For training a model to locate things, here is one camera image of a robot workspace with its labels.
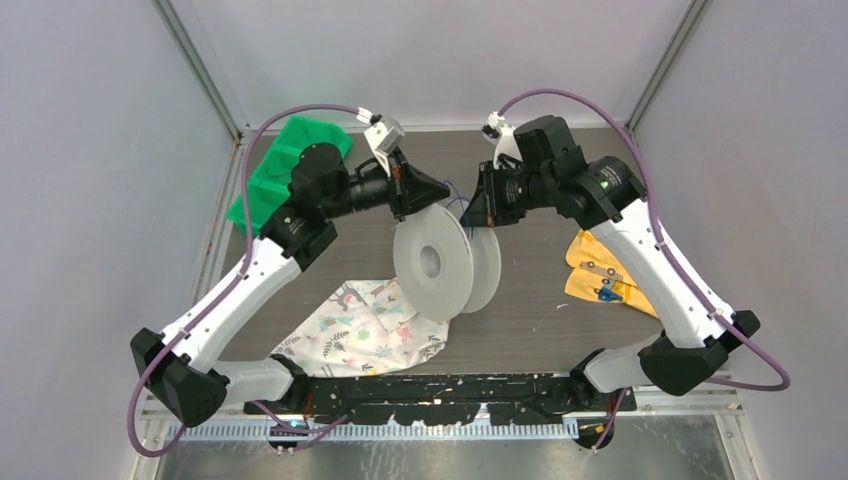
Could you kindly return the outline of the white perforated cable spool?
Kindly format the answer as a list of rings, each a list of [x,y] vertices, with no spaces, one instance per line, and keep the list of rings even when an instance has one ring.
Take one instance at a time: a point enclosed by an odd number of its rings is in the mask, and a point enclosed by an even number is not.
[[[421,315],[446,321],[486,307],[502,272],[490,228],[463,228],[440,204],[408,216],[395,229],[393,265],[408,302]]]

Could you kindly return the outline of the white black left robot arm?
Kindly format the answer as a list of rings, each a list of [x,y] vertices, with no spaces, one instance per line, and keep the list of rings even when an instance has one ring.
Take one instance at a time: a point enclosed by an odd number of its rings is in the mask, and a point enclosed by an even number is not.
[[[134,335],[130,348],[143,387],[184,427],[232,404],[270,401],[284,414],[305,405],[304,374],[292,362],[227,362],[220,355],[258,309],[336,239],[334,219],[386,205],[403,221],[448,198],[448,187],[410,165],[399,148],[387,158],[387,169],[372,158],[349,172],[335,145],[307,146],[292,169],[289,198],[249,242],[241,263],[162,332],[143,328]]]

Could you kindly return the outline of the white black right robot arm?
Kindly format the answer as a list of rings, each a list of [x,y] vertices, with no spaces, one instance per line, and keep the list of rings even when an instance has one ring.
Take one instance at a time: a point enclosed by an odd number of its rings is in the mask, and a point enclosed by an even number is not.
[[[587,162],[566,121],[545,115],[519,127],[498,113],[482,131],[494,143],[481,163],[475,193],[460,217],[465,227],[518,223],[530,210],[553,208],[575,220],[605,246],[641,289],[662,323],[660,333],[617,349],[599,349],[575,366],[574,403],[596,410],[611,392],[654,385],[682,396],[712,377],[761,323],[750,310],[734,310],[713,293],[692,265],[662,252],[678,249],[656,239],[646,189],[622,160]],[[690,278],[711,304],[685,283]]]

